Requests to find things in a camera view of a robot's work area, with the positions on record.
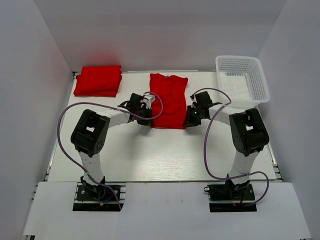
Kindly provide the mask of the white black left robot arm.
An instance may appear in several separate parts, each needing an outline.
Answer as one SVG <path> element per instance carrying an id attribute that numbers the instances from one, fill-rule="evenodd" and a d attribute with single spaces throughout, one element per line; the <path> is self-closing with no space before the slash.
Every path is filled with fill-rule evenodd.
<path id="1" fill-rule="evenodd" d="M 80 181 L 88 189 L 94 199 L 105 196 L 105 176 L 101 168 L 100 152 L 104 147 L 107 132 L 110 128 L 137 121 L 140 125 L 151 126 L 152 110 L 149 107 L 135 109 L 133 115 L 126 109 L 95 112 L 90 109 L 83 111 L 75 129 L 71 134 L 71 143 L 79 153 L 82 166 L 85 168 Z"/>

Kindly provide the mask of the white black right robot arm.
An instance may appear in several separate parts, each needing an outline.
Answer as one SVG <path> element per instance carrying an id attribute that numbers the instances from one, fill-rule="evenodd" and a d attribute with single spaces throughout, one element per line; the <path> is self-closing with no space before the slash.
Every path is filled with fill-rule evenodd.
<path id="1" fill-rule="evenodd" d="M 203 105 L 193 102 L 187 106 L 185 127 L 196 127 L 202 120 L 209 120 L 203 144 L 203 160 L 207 173 L 214 179 L 225 182 L 226 195 L 236 200 L 249 187 L 253 163 L 258 154 L 269 143 L 269 134 L 259 111 L 256 108 L 240 111 L 227 104 L 210 103 Z M 230 127 L 231 138 L 236 150 L 233 165 L 226 177 L 214 176 L 208 166 L 207 142 L 214 121 Z"/>

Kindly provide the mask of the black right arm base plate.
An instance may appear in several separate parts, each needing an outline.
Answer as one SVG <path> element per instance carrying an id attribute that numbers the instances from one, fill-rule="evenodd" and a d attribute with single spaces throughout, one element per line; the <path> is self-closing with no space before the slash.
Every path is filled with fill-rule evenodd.
<path id="1" fill-rule="evenodd" d="M 209 211 L 211 213 L 256 212 L 255 193 L 249 184 L 247 189 L 228 193 L 225 184 L 210 184 L 203 188 L 208 194 Z"/>

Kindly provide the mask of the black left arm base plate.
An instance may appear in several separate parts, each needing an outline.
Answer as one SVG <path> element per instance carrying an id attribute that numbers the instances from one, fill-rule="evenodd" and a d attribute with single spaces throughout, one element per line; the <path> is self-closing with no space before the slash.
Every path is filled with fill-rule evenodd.
<path id="1" fill-rule="evenodd" d="M 103 189 L 102 193 L 94 193 L 80 182 L 76 187 L 72 210 L 74 212 L 121 211 L 115 195 L 109 188 Z"/>

